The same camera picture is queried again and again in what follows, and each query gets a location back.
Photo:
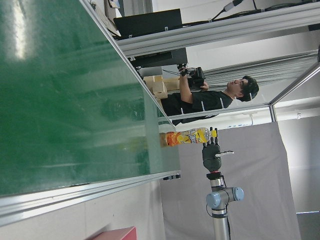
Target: black t-shirt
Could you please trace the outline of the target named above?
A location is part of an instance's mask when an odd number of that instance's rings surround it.
[[[232,103],[232,98],[224,94],[222,91],[199,91],[192,93],[192,103],[187,103],[181,100],[180,93],[173,93],[168,95],[168,98],[161,99],[161,104],[165,113],[168,116],[180,115],[182,114],[181,108],[184,114],[202,112],[204,110],[217,110],[222,108],[227,108]],[[215,115],[210,116],[197,116],[192,118],[173,120],[174,125],[179,123],[190,123],[200,119],[212,118]]]

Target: man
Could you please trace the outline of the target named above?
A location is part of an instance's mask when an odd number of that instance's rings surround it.
[[[228,82],[224,91],[208,91],[209,86],[204,82],[204,86],[201,86],[203,91],[200,92],[190,91],[188,78],[185,75],[179,78],[179,88],[180,93],[173,93],[168,98],[161,99],[164,112],[168,116],[227,108],[234,99],[247,102],[253,99],[259,91],[257,81],[247,75],[242,79]],[[174,125],[185,124],[212,117],[214,115],[198,116],[173,120],[172,123]]]

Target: plastic bottle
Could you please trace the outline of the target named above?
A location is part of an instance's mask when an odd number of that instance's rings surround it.
[[[211,137],[215,138],[217,132],[208,128],[193,128],[188,131],[169,131],[165,134],[166,144],[176,146],[178,144],[200,144],[206,143]]]

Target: green board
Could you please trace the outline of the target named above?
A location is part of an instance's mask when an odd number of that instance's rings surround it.
[[[0,196],[180,169],[173,127],[79,1],[3,1],[0,66]]]

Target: red object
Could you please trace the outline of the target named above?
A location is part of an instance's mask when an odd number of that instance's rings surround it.
[[[135,226],[105,231],[100,233],[93,240],[137,240],[137,230]]]

